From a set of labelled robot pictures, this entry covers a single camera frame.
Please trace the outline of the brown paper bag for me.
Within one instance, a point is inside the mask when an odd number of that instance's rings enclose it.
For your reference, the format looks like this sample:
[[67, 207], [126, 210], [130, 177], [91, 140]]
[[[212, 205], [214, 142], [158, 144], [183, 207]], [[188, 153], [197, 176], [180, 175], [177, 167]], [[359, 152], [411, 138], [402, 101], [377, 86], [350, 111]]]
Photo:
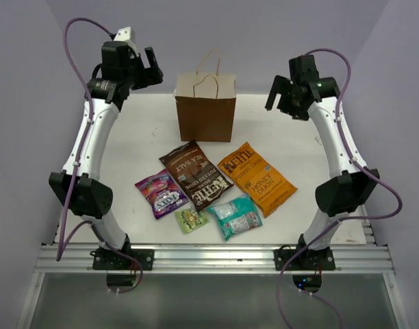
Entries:
[[220, 72], [220, 49], [209, 51], [193, 72], [177, 74], [173, 93], [182, 141], [229, 143], [236, 110], [236, 76]]

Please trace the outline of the orange Kettle honey dijon chips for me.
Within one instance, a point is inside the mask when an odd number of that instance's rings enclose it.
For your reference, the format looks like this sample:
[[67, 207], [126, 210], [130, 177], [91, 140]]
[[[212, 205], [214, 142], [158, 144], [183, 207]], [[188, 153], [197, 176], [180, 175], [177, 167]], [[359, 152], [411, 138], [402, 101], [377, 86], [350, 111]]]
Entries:
[[248, 142], [223, 158], [218, 167], [243, 193], [248, 194], [265, 217], [270, 216], [296, 191], [283, 175]]

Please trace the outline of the brown Kettle sea salt chips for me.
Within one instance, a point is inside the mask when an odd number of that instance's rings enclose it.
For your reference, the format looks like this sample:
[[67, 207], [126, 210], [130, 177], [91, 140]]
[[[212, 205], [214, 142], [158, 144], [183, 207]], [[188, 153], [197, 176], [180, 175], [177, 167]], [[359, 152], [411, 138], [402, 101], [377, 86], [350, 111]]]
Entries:
[[160, 161], [199, 212], [233, 187], [195, 140], [175, 148]]

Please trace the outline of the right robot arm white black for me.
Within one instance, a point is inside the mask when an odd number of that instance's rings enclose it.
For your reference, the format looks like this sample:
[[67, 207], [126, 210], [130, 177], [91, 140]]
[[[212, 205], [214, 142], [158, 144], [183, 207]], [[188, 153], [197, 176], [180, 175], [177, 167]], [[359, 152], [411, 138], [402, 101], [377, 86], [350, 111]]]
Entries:
[[279, 109], [299, 121], [312, 120], [322, 141], [329, 165], [329, 180], [315, 190], [318, 211], [295, 253], [299, 267], [311, 269], [326, 256], [338, 220], [353, 214], [373, 192], [379, 179], [369, 169], [348, 132], [343, 109], [338, 104], [340, 89], [332, 77], [321, 77], [312, 54], [289, 61], [290, 76], [275, 76], [265, 108]]

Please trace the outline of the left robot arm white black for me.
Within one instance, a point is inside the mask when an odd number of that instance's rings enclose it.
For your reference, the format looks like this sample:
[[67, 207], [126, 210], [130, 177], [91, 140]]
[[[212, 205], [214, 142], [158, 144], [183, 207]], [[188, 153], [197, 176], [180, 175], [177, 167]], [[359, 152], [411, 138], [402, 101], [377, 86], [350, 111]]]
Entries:
[[73, 149], [59, 172], [49, 176], [49, 185], [69, 212], [88, 222], [101, 251], [110, 250], [108, 260], [117, 269], [132, 263], [128, 236], [117, 224], [112, 211], [113, 191], [100, 181], [103, 153], [112, 126], [133, 90], [161, 84], [163, 73], [153, 48], [145, 48], [148, 65], [129, 42], [107, 41], [85, 87], [84, 114]]

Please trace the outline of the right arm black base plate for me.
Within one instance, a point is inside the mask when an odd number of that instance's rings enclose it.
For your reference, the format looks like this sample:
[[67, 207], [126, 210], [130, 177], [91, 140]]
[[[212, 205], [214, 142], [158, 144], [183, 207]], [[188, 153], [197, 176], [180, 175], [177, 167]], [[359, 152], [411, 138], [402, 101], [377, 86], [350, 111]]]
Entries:
[[301, 249], [297, 245], [295, 249], [289, 245], [282, 245], [273, 250], [275, 269], [281, 271], [334, 271], [336, 269], [334, 255], [330, 247], [321, 250], [307, 249], [300, 256], [297, 256], [288, 265], [286, 263]]

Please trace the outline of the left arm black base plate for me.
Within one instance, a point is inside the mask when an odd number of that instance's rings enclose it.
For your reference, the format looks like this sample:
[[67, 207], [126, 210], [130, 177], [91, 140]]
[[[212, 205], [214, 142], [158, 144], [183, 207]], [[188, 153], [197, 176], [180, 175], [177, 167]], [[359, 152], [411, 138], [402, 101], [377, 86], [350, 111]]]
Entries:
[[150, 271], [153, 268], [155, 252], [153, 249], [130, 249], [127, 257], [119, 256], [109, 249], [97, 248], [90, 252], [93, 257], [94, 270], [121, 271], [140, 270]]

